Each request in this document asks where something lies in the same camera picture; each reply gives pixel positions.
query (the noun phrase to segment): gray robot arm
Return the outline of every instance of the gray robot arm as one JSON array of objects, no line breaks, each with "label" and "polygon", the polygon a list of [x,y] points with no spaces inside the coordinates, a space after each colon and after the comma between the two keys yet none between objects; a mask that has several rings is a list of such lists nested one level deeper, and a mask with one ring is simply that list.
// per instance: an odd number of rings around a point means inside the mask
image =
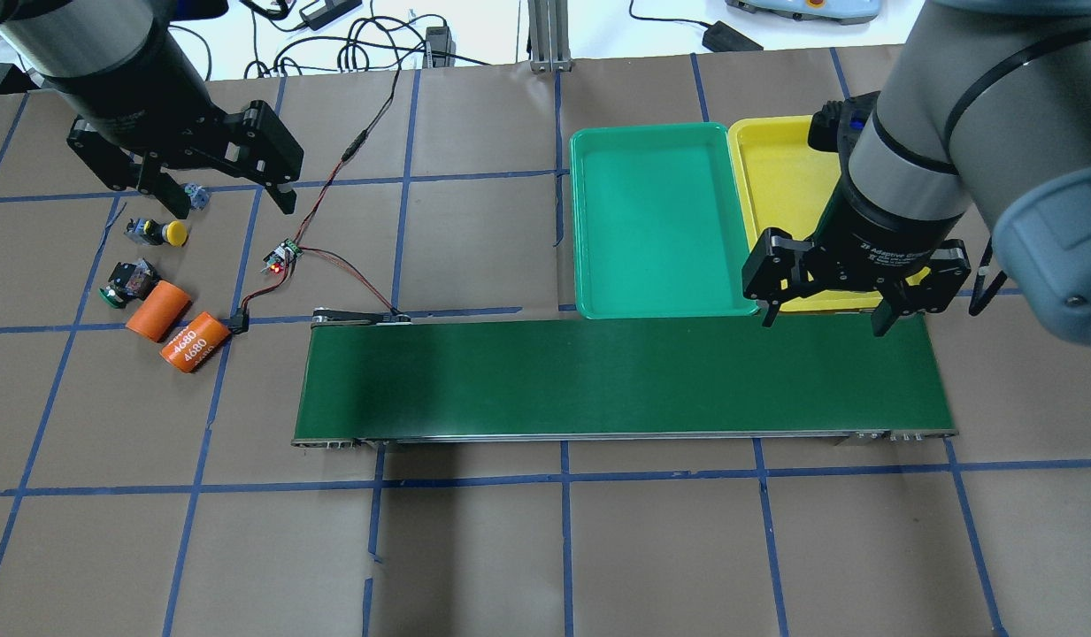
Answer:
[{"label": "gray robot arm", "polygon": [[[175,0],[7,0],[0,35],[79,115],[69,148],[110,190],[135,189],[188,217],[161,169],[213,168],[264,185],[283,213],[298,201],[303,151],[264,100],[226,112],[168,35]],[[129,151],[141,161],[129,157]]]},{"label": "gray robot arm", "polygon": [[[945,310],[969,265],[944,238],[972,200],[1042,324],[1091,345],[1091,0],[931,1],[860,111],[844,108],[840,128],[862,132],[840,137],[843,175],[816,232],[768,229],[747,297],[775,315],[795,296],[878,290],[877,334]],[[930,285],[906,285],[925,266]]]}]

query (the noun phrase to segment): orange battery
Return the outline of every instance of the orange battery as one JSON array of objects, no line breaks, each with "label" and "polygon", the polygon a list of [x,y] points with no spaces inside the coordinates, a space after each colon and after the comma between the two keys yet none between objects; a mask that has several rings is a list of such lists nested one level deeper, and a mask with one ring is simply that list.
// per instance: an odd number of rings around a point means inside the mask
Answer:
[{"label": "orange battery", "polygon": [[193,372],[229,335],[230,330],[218,318],[204,312],[170,339],[160,356],[177,370]]},{"label": "orange battery", "polygon": [[149,341],[160,342],[189,302],[190,296],[185,291],[160,281],[152,288],[152,293],[124,326]]}]

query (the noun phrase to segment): conveyor belt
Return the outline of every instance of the conveyor belt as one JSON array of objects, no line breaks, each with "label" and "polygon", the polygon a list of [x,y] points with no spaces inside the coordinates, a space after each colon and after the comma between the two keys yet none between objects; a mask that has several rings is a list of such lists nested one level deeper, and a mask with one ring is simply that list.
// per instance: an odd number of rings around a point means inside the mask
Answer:
[{"label": "conveyor belt", "polygon": [[942,435],[921,318],[317,324],[295,444]]}]

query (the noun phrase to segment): black cable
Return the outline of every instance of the black cable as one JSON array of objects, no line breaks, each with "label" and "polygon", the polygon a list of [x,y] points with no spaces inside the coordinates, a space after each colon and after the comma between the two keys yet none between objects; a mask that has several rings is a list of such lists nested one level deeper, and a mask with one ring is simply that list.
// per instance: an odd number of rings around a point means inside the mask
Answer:
[{"label": "black cable", "polygon": [[287,63],[293,64],[293,68],[298,70],[298,75],[305,75],[305,73],[302,72],[302,65],[299,64],[298,61],[293,60],[292,58],[281,59],[281,63],[278,65],[278,70],[281,70],[283,75],[289,75],[288,70],[286,70]]},{"label": "black cable", "polygon": [[380,299],[380,302],[384,303],[384,307],[387,308],[387,311],[389,311],[393,316],[398,316],[400,314],[400,311],[396,310],[396,307],[392,305],[391,301],[387,301],[386,296],[380,293],[380,290],[377,290],[375,286],[372,286],[371,279],[364,277],[363,272],[360,272],[358,267],[351,265],[351,263],[344,256],[336,254],[334,251],[327,251],[323,249],[310,249],[310,247],[304,247],[304,245],[302,245],[302,250],[307,251],[307,253],[310,254],[326,254],[329,255],[331,257],[336,259],[336,261],[344,263],[344,265],[347,265],[352,271],[352,274],[356,275],[356,278],[358,278],[359,281],[362,283],[363,286],[367,287],[372,295],[375,295],[375,298]]},{"label": "black cable", "polygon": [[289,16],[289,12],[293,10],[293,2],[287,2],[286,0],[275,0],[278,3],[278,9],[263,9],[257,4],[254,4],[251,0],[238,0],[239,3],[250,9],[251,13],[254,15],[263,16],[267,21],[283,21]]},{"label": "black cable", "polygon": [[[362,32],[364,27],[367,27],[368,25],[371,24],[371,25],[375,26],[376,28],[379,28],[380,32],[383,32],[384,35],[387,36],[387,40],[391,41],[391,47],[393,49],[395,49],[395,47],[396,47],[396,39],[395,39],[395,37],[392,37],[392,32],[393,31],[398,31],[398,29],[388,29],[388,28],[384,27],[383,24],[380,24],[380,21],[393,21],[393,23],[396,23],[396,24],[399,25],[399,28],[407,28],[408,31],[410,31],[411,34],[415,35],[416,39],[419,40],[420,44],[423,44],[424,41],[427,41],[427,39],[418,31],[416,31],[415,26],[411,25],[411,23],[415,23],[415,21],[417,21],[417,20],[419,20],[419,19],[418,17],[412,17],[411,21],[401,21],[401,20],[399,20],[399,17],[375,16],[375,15],[371,16],[371,17],[358,17],[358,20],[352,21],[352,24],[349,25],[349,27],[348,27],[348,37],[349,37],[350,40],[360,41],[360,32]],[[350,65],[351,65],[351,62],[355,62],[355,58],[350,58],[349,62],[350,62]]]},{"label": "black cable", "polygon": [[293,28],[283,28],[283,26],[280,26],[278,23],[275,23],[275,21],[271,21],[269,25],[283,33],[298,33],[299,31],[302,31],[302,28],[309,26],[308,24],[305,24],[305,21],[300,21],[299,23],[293,25]]},{"label": "black cable", "polygon": [[214,61],[213,61],[213,57],[211,57],[211,44],[208,44],[208,41],[205,39],[205,37],[203,37],[202,35],[200,35],[197,33],[194,33],[192,29],[190,29],[190,28],[188,28],[185,26],[180,26],[180,25],[177,25],[177,24],[169,24],[168,28],[177,28],[177,29],[180,29],[180,31],[183,31],[183,32],[188,32],[188,33],[192,34],[194,37],[199,37],[199,40],[202,41],[202,44],[203,44],[203,48],[206,49],[206,75],[203,76],[203,81],[211,82],[211,72],[214,70]]},{"label": "black cable", "polygon": [[970,316],[976,316],[981,314],[985,307],[990,305],[991,301],[994,301],[997,292],[1002,290],[1002,286],[1006,281],[1009,281],[1009,275],[1004,271],[998,272],[997,277],[994,277],[993,281],[990,283],[990,287],[985,287],[985,277],[990,274],[990,262],[994,259],[994,239],[993,237],[985,243],[985,250],[981,253],[981,262],[978,265],[978,275],[973,279],[973,293],[970,295]]},{"label": "black cable", "polygon": [[[289,52],[289,50],[292,49],[293,47],[298,47],[299,45],[304,45],[307,44],[307,41],[313,41],[313,40],[350,41],[349,39],[347,39],[347,37],[341,37],[338,35],[311,35],[308,37],[302,37],[301,39],[296,39],[293,41],[290,41],[289,45],[283,47],[278,51],[277,56],[274,57],[274,61],[278,61],[283,57],[286,57],[286,53]],[[419,51],[423,51],[422,45],[420,45],[418,48],[409,49],[407,47],[392,47],[392,45],[380,45],[379,41],[360,40],[358,44],[361,45],[362,47],[371,47],[373,49],[398,49],[399,51],[407,51],[407,53],[404,53],[403,56],[404,58],[407,58],[409,53],[418,53]],[[476,60],[473,58],[467,58],[466,56],[457,56],[457,53],[441,53],[441,56],[455,58],[456,60],[463,60],[465,62],[470,62],[478,65],[489,65],[489,62]],[[371,70],[388,69],[388,68],[394,68],[395,65],[396,65],[395,62],[392,62],[391,64],[381,65],[380,68],[371,68]]]},{"label": "black cable", "polygon": [[635,17],[637,21],[655,21],[655,23],[687,23],[697,24],[704,28],[710,28],[714,26],[710,23],[705,23],[704,21],[692,21],[690,17],[652,17],[652,16],[637,16],[635,15],[635,0],[630,0],[627,2],[627,15]]}]

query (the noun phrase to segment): green tray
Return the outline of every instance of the green tray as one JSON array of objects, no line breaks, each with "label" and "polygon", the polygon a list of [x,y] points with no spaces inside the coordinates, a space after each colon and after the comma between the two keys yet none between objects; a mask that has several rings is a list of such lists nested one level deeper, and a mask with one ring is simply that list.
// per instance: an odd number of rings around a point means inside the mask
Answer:
[{"label": "green tray", "polygon": [[577,309],[589,318],[742,316],[748,255],[722,124],[573,135]]},{"label": "green tray", "polygon": [[313,327],[293,444],[954,433],[919,317]]}]

